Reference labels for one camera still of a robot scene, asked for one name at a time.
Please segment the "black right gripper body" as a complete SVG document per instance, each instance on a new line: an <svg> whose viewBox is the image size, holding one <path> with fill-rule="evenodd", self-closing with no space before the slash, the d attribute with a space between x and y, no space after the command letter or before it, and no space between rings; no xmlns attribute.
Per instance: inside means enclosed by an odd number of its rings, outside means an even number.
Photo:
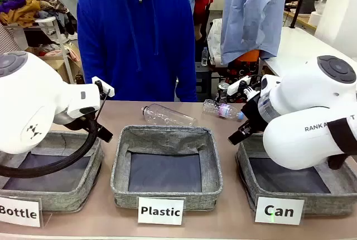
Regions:
<svg viewBox="0 0 357 240"><path fill-rule="evenodd" d="M260 94L258 93L253 98L248 100L242 108L242 112L253 128L253 133L263 132L267 127L267 122L262 118L258 110L258 102Z"/></svg>

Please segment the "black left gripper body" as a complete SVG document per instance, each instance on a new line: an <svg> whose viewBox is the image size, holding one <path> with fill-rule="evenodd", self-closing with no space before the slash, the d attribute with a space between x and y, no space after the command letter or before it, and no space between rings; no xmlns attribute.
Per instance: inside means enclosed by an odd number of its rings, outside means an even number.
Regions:
<svg viewBox="0 0 357 240"><path fill-rule="evenodd" d="M96 116L94 113L88 113L81 116L74 121L66 124L66 128L72 131L78 131L84 129L87 132L97 132L98 125L96 121Z"/></svg>

